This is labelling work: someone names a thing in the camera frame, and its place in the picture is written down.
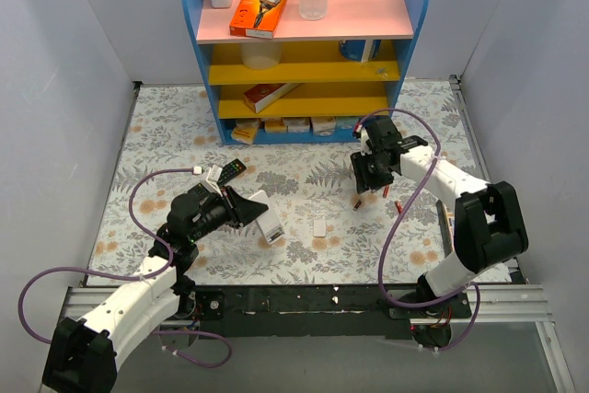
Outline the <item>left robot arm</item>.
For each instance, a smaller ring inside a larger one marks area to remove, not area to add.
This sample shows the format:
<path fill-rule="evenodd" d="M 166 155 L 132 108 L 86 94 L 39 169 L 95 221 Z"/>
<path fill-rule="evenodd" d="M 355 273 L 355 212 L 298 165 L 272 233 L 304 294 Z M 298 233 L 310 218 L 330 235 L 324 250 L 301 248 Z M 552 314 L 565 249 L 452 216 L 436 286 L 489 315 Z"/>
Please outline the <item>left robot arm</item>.
<path fill-rule="evenodd" d="M 200 309 L 196 284 L 186 274 L 198 256 L 198 241 L 224 225 L 249 225 L 270 211 L 265 191 L 244 198 L 225 186 L 206 195 L 177 196 L 133 281 L 81 318 L 58 324 L 43 385 L 56 392 L 111 391 L 123 362 L 162 321 L 188 318 Z"/>

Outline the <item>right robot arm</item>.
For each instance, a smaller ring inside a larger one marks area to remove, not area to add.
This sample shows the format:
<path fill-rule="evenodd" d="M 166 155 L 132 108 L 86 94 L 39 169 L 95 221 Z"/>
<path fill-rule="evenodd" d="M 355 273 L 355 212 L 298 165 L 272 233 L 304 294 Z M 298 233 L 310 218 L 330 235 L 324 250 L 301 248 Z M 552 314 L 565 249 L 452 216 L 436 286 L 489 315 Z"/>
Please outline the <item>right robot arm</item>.
<path fill-rule="evenodd" d="M 411 302 L 381 292 L 388 303 L 437 317 L 450 298 L 490 267 L 524 253 L 529 245 L 514 187 L 478 179 L 443 159 L 439 144 L 403 137 L 388 109 L 361 118 L 353 136 L 361 144 L 351 155 L 358 193 L 378 191 L 402 176 L 427 190 L 454 215 L 453 250 L 417 282 Z"/>

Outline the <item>white battery cover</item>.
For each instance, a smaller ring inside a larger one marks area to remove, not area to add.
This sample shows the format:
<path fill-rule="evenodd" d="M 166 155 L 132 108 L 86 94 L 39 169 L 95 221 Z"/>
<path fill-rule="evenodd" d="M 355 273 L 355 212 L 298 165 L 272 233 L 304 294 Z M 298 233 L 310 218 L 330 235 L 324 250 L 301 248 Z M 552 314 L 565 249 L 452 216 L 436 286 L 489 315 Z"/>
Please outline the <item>white battery cover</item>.
<path fill-rule="evenodd" d="M 313 221 L 313 237 L 325 237 L 327 234 L 327 224 L 323 219 Z"/>

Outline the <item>white remote control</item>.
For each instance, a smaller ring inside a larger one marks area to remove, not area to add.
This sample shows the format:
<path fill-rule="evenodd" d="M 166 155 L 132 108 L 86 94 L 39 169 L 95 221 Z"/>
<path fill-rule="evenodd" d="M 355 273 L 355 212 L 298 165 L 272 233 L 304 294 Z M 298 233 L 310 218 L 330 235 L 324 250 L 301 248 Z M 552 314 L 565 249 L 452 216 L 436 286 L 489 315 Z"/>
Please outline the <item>white remote control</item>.
<path fill-rule="evenodd" d="M 249 199 L 253 202 L 263 203 L 268 207 L 268 210 L 256 219 L 256 224 L 266 242 L 268 244 L 275 243 L 284 235 L 284 229 L 278 215 L 271 205 L 266 191 L 259 190 L 252 194 Z"/>

